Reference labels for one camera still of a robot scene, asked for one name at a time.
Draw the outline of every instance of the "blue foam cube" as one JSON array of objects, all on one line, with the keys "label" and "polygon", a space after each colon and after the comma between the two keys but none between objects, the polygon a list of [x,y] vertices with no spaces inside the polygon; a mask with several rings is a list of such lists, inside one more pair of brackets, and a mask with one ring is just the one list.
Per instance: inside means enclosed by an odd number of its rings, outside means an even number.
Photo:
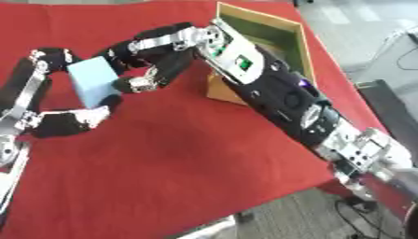
[{"label": "blue foam cube", "polygon": [[68,66],[77,95],[86,108],[95,108],[111,94],[120,94],[112,87],[118,74],[104,57],[99,56]]}]

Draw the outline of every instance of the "gray floor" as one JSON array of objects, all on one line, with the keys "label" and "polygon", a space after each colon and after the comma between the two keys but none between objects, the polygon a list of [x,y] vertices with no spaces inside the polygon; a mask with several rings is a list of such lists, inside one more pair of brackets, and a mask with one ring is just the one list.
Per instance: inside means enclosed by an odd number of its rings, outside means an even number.
[{"label": "gray floor", "polygon": [[[11,0],[39,4],[120,4],[132,0]],[[315,0],[301,4],[300,13],[326,46],[347,76],[356,80],[363,66],[373,58],[384,39],[399,28],[418,22],[418,1],[415,0]],[[335,213],[336,196],[319,190],[306,190],[264,204],[249,211],[256,220],[240,226],[241,239],[342,239],[353,233]],[[374,236],[376,231],[360,218],[344,213]],[[379,215],[372,215],[379,221]],[[383,227],[393,235],[399,227],[385,216]]]}]

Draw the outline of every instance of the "black object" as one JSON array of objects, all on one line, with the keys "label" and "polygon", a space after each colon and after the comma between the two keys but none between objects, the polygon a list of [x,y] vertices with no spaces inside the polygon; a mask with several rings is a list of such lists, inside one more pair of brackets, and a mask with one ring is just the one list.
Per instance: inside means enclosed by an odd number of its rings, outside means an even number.
[{"label": "black object", "polygon": [[251,212],[239,212],[239,213],[234,214],[234,217],[237,220],[237,222],[240,224],[250,222],[256,218],[254,213],[251,213]]},{"label": "black object", "polygon": [[405,104],[382,79],[359,83],[356,87],[389,133],[411,152],[412,161],[416,164],[418,123]]},{"label": "black object", "polygon": [[418,33],[408,32],[407,35],[418,46]]},{"label": "black object", "polygon": [[[308,0],[308,3],[313,3],[314,0]],[[299,0],[293,0],[293,6],[298,7],[299,6]]]}]

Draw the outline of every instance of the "metal screw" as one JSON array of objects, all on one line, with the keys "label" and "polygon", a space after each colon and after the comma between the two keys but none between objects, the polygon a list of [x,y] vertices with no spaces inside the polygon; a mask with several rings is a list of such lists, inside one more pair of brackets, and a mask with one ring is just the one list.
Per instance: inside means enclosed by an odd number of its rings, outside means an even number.
[{"label": "metal screw", "polygon": [[277,67],[277,65],[274,65],[274,64],[271,65],[271,69],[273,71],[278,71],[279,70],[279,68]]},{"label": "metal screw", "polygon": [[256,97],[259,97],[259,96],[260,96],[259,91],[251,91],[251,97],[252,98],[256,98]]}]

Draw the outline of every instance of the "black cable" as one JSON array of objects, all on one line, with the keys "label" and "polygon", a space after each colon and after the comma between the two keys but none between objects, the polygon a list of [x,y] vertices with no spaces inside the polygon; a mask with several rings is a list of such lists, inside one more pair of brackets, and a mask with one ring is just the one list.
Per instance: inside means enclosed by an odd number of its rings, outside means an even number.
[{"label": "black cable", "polygon": [[[358,229],[357,227],[356,227],[356,225],[354,225],[348,218],[346,218],[342,213],[341,213],[341,211],[340,211],[340,207],[339,207],[339,205],[340,204],[344,204],[344,205],[346,205],[347,207],[349,207],[349,208],[351,208],[356,214],[358,214],[361,218],[363,218],[369,225],[370,225],[370,227],[372,227],[372,228],[374,228],[374,229],[376,229],[377,231],[378,231],[378,237],[371,237],[371,236],[368,236],[368,235],[366,235],[366,234],[364,234],[360,229]],[[355,208],[355,207],[353,207],[353,206],[351,206],[351,205],[349,205],[349,204],[346,204],[345,203],[345,201],[344,200],[337,200],[337,201],[335,201],[335,203],[334,203],[334,207],[335,207],[335,211],[337,212],[337,214],[351,227],[351,228],[353,228],[353,230],[360,236],[360,238],[363,238],[363,239],[380,239],[380,237],[381,237],[381,234],[384,234],[384,235],[386,235],[387,237],[389,237],[389,238],[391,238],[391,239],[400,239],[400,238],[398,238],[398,237],[395,237],[395,236],[392,236],[392,235],[390,235],[389,233],[387,233],[387,232],[385,232],[384,230],[382,230],[382,228],[380,227],[380,226],[377,226],[376,224],[374,224],[374,223],[372,223],[368,218],[366,218],[366,216],[364,216],[361,212],[362,212],[362,210],[359,210],[359,209],[357,209],[357,208]]]},{"label": "black cable", "polygon": [[400,63],[400,61],[402,61],[404,57],[408,56],[409,54],[413,53],[416,50],[418,50],[418,48],[410,49],[407,52],[403,53],[401,56],[399,56],[399,58],[397,58],[397,67],[404,71],[418,71],[418,68],[407,68],[407,67],[402,66],[402,64]]}]

